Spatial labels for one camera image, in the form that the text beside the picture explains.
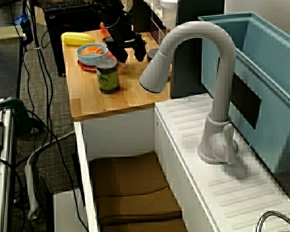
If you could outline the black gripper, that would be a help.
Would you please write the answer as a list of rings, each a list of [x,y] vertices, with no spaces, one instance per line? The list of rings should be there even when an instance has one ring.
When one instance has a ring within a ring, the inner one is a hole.
[[[107,44],[108,50],[119,62],[125,63],[128,58],[128,53],[122,47],[134,47],[134,56],[137,61],[144,60],[146,42],[142,39],[140,33],[131,29],[131,25],[126,23],[114,23],[112,25],[102,23],[102,31],[105,34],[102,41]]]

